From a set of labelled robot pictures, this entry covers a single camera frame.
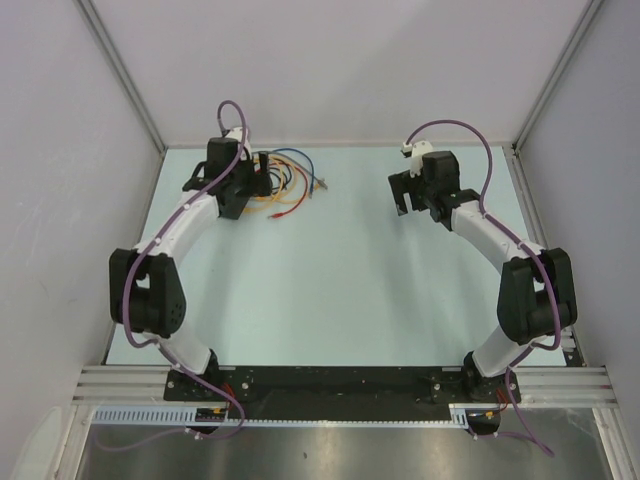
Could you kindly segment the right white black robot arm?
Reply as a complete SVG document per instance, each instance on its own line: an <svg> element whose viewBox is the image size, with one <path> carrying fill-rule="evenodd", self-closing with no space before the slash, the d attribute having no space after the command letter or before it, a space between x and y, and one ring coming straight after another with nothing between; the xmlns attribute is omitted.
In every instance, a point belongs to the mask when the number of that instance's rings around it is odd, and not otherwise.
<svg viewBox="0 0 640 480"><path fill-rule="evenodd" d="M490 402L511 388L509 368L533 350L559 346L563 329L577 320L571 260L561 248L545 249L520 238L481 205L481 196L460 186L460 167L450 151L428 142L406 144L411 163L388 181L399 215L427 211L434 222L476 248L498 271L498 325L483 345L469 352L461 388L473 401Z"/></svg>

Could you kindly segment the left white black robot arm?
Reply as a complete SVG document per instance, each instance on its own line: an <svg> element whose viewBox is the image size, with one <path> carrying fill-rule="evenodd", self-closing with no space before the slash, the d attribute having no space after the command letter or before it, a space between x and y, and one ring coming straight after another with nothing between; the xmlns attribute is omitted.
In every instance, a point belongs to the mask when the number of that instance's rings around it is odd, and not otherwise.
<svg viewBox="0 0 640 480"><path fill-rule="evenodd" d="M112 320L123 326L134 347L155 346L202 400L219 392L224 377L216 354L189 324L179 266L215 221L239 219L250 199L272 190L268 156L253 153L244 132L236 128L210 139L205 160L159 231L109 258Z"/></svg>

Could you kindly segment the black network switch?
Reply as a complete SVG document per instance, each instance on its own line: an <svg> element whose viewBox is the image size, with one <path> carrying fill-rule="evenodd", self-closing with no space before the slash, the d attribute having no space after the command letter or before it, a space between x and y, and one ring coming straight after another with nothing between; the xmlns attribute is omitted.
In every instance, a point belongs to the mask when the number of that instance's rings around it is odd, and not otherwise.
<svg viewBox="0 0 640 480"><path fill-rule="evenodd" d="M254 197L269 197L272 195L273 184L269 169L255 171L252 179L252 195Z"/></svg>

